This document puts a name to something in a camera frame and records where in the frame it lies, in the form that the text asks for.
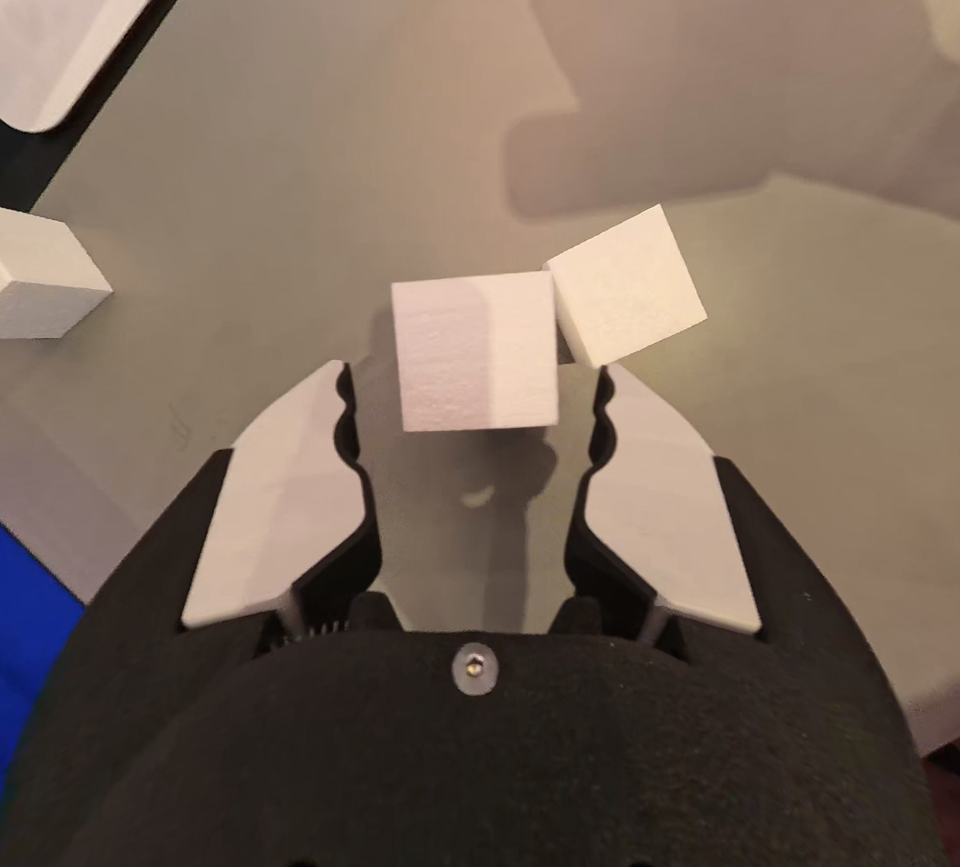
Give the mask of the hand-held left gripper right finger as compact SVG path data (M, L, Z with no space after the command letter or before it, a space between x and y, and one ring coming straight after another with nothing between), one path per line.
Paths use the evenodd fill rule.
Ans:
M653 646L684 619L756 636L762 618L710 445L620 364L600 369L593 415L567 576L598 604L602 633Z

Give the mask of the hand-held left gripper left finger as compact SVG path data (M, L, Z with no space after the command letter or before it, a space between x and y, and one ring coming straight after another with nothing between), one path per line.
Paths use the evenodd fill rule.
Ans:
M181 623L253 614L297 638L346 619L378 576L369 477L359 464L350 365L331 360L270 403L234 441Z

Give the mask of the white foam cube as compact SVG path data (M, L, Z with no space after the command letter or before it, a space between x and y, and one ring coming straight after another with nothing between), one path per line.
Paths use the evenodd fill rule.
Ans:
M570 356L591 369L708 319L666 211L656 204L542 266Z
M404 431L558 424L549 273L395 282L390 305Z
M113 293L63 222L1 209L1 338L63 337Z

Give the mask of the blue plastic bin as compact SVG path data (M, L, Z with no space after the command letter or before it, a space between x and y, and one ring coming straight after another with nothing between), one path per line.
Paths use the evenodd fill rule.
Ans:
M85 606L1 528L1 783L46 679Z

